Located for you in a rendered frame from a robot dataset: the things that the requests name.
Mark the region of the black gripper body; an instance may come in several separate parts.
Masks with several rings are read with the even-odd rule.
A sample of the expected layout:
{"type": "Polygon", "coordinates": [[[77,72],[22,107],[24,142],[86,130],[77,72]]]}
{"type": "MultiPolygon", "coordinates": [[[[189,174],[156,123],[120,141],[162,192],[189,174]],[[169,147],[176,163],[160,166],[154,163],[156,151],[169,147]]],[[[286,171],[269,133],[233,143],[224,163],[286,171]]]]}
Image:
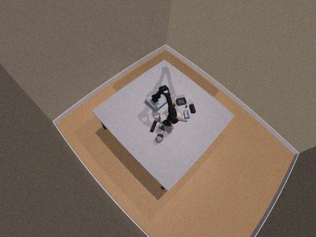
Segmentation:
{"type": "Polygon", "coordinates": [[[171,120],[171,118],[169,118],[169,117],[167,116],[167,121],[164,120],[162,123],[163,123],[165,126],[167,126],[167,125],[169,124],[170,120],[171,120]]]}

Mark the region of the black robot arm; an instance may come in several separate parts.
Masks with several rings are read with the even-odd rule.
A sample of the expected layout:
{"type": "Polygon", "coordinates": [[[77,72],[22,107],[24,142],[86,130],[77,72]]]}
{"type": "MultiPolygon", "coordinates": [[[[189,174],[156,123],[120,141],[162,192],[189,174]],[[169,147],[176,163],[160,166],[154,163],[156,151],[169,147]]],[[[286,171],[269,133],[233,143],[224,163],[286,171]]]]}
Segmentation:
{"type": "Polygon", "coordinates": [[[166,99],[167,99],[167,103],[168,103],[168,117],[169,118],[171,118],[171,122],[173,123],[173,124],[176,124],[177,122],[178,122],[178,118],[176,117],[176,115],[177,115],[177,111],[176,111],[176,109],[175,109],[175,107],[173,106],[173,104],[172,104],[172,100],[171,100],[171,94],[170,94],[170,92],[169,92],[169,88],[166,86],[166,85],[164,85],[164,86],[161,86],[160,88],[159,88],[159,91],[156,93],[156,94],[154,94],[154,95],[152,95],[152,100],[153,100],[153,102],[157,102],[158,101],[158,99],[161,97],[161,94],[163,94],[163,95],[165,95],[165,97],[166,97],[166,99]],[[165,93],[164,91],[168,91],[167,93],[165,93]]]}

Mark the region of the white mug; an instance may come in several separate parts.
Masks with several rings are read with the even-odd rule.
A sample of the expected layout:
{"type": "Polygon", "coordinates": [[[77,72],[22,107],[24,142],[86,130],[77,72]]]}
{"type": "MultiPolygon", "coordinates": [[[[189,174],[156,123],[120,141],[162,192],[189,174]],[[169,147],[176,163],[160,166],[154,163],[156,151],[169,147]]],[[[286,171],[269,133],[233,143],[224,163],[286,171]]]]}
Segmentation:
{"type": "Polygon", "coordinates": [[[163,141],[163,139],[164,139],[163,130],[162,130],[162,132],[159,132],[159,133],[157,134],[156,139],[157,139],[158,142],[163,141]]]}

